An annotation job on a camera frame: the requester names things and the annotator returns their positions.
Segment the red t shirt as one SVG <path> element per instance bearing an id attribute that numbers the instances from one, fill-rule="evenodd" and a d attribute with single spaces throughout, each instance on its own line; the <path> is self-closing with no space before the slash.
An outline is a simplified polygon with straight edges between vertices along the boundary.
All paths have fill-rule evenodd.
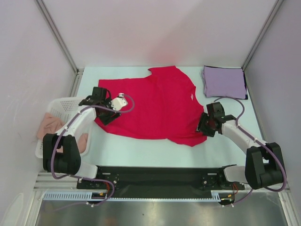
<path id="1" fill-rule="evenodd" d="M 108 125 L 95 122 L 107 133 L 136 139 L 169 139 L 194 147 L 207 140 L 197 131 L 203 106 L 196 97 L 196 86 L 175 66 L 153 67 L 145 78 L 100 79 L 98 86 L 115 97 L 129 95 L 124 113 Z"/>

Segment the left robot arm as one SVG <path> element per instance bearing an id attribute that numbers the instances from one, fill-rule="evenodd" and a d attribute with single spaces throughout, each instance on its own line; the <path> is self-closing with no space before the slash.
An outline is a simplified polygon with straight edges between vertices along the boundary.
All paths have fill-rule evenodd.
<path id="1" fill-rule="evenodd" d="M 79 140 L 92 122 L 99 119 L 109 124 L 121 115 L 120 110 L 127 104 L 125 94 L 119 93 L 112 98 L 108 89 L 94 87 L 92 94 L 79 102 L 75 115 L 61 129 L 43 137 L 43 169 L 55 179 L 87 178 L 93 188 L 101 187 L 104 177 L 97 172 L 96 165 L 82 161 Z"/>

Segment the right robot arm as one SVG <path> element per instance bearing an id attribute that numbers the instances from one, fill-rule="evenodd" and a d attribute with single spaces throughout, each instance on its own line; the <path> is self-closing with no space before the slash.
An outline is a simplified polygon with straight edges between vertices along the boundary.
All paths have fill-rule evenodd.
<path id="1" fill-rule="evenodd" d="M 197 131 L 208 137 L 216 133 L 235 143 L 246 155 L 244 166 L 231 165 L 223 168 L 217 184 L 228 189 L 234 182 L 248 184 L 253 190 L 265 188 L 273 192 L 285 189 L 287 175 L 282 151 L 277 143 L 268 143 L 252 135 L 239 123 L 239 117 L 226 115 L 220 102 L 207 104 Z"/>

